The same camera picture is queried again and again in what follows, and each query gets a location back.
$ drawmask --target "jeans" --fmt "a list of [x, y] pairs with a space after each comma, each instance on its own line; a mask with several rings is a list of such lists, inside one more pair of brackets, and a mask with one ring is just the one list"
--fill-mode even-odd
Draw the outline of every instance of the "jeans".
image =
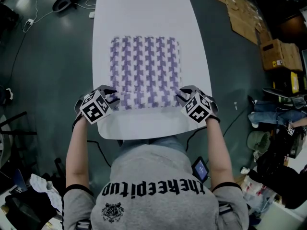
[[187, 154], [184, 146], [179, 142], [176, 136], [167, 136], [145, 140], [125, 140], [123, 142], [123, 145], [121, 146], [121, 153], [119, 154], [119, 156], [122, 156], [128, 151], [131, 151], [132, 149], [144, 144], [167, 147]]
[[296, 122], [306, 117], [306, 114], [303, 112], [292, 110], [291, 107], [288, 109], [285, 106], [279, 107], [273, 102], [257, 101], [254, 110], [254, 113], [248, 115], [248, 119], [254, 124], [277, 123], [286, 126], [289, 121]]

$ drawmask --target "shirt logo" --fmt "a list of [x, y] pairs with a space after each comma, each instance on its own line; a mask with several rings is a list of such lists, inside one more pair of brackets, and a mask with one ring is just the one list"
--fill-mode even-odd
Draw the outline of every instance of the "shirt logo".
[[110, 223], [119, 221], [123, 216], [124, 208], [120, 207], [121, 203], [112, 205], [106, 203], [106, 207], [102, 209], [101, 213], [104, 220], [108, 220]]

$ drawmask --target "white table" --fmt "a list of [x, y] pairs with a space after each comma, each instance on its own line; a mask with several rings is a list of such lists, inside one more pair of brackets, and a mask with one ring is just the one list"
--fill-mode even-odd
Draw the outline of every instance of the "white table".
[[[189, 0], [97, 0], [93, 35], [93, 85], [110, 85], [110, 42], [114, 36], [172, 36], [181, 46], [182, 86], [212, 95], [201, 34]], [[181, 108], [117, 111], [99, 121], [106, 139], [147, 139], [199, 128]]]

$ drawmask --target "green object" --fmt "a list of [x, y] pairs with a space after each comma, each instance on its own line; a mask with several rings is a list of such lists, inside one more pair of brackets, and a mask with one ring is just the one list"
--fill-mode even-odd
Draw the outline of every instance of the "green object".
[[252, 131], [248, 135], [248, 148], [264, 154], [270, 146], [270, 133], [263, 131]]

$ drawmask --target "phone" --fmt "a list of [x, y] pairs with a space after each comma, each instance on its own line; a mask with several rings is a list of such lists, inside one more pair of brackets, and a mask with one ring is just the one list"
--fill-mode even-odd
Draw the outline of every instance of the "phone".
[[209, 169], [202, 157], [198, 157], [192, 165], [193, 175], [204, 183], [208, 179]]

